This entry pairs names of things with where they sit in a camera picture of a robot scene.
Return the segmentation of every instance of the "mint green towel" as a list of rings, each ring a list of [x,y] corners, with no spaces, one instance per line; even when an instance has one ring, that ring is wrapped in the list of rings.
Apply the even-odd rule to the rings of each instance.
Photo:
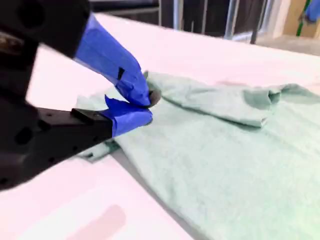
[[[147,80],[162,92],[152,124],[115,141],[169,208],[210,240],[320,239],[319,96]],[[78,107],[100,108],[104,93],[121,98],[108,90]]]

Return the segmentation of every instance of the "towel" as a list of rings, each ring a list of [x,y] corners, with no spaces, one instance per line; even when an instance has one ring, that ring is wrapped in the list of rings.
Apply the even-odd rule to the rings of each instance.
[[[162,95],[152,124],[114,140],[170,209],[210,240],[320,239],[319,96],[295,84],[147,81]],[[122,100],[113,89],[86,101],[101,107],[104,94]]]

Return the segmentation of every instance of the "blue tape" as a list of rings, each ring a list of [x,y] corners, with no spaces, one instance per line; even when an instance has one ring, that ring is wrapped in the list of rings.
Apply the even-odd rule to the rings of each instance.
[[[305,11],[305,14],[310,21],[316,22],[320,17],[320,0],[312,0]]]
[[[108,98],[106,95],[104,98],[109,108],[99,111],[99,113],[112,120],[113,138],[138,127],[145,126],[152,121],[153,115],[149,109],[140,108],[125,101]]]
[[[107,78],[130,103],[150,105],[148,85],[138,61],[99,24],[93,14],[74,60]]]

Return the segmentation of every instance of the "wall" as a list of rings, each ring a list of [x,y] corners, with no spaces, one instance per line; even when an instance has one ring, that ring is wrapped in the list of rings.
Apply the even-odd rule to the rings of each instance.
[[[277,38],[283,34],[290,5],[291,0],[275,0],[273,2],[267,30],[269,37]]]

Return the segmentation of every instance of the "white table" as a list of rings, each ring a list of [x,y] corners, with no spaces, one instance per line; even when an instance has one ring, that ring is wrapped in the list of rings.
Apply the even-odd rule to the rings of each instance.
[[[249,85],[320,82],[320,58],[178,32],[99,15],[143,69],[201,82]],[[54,51],[37,54],[27,99],[70,110],[78,95],[110,87],[102,76]],[[0,193],[0,239],[163,240],[191,237],[112,157],[77,157]]]

